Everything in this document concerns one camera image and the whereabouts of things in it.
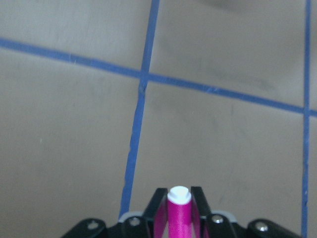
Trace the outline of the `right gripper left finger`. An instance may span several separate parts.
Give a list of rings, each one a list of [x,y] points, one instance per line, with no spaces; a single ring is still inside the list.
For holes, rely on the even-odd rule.
[[[167,188],[157,188],[143,212],[151,238],[163,237],[168,221],[167,194]]]

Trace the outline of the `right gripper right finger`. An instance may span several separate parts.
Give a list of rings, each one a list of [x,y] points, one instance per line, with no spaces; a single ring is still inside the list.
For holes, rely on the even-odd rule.
[[[194,235],[196,238],[203,238],[207,218],[211,214],[211,208],[200,186],[192,186],[190,192],[192,196],[191,218]]]

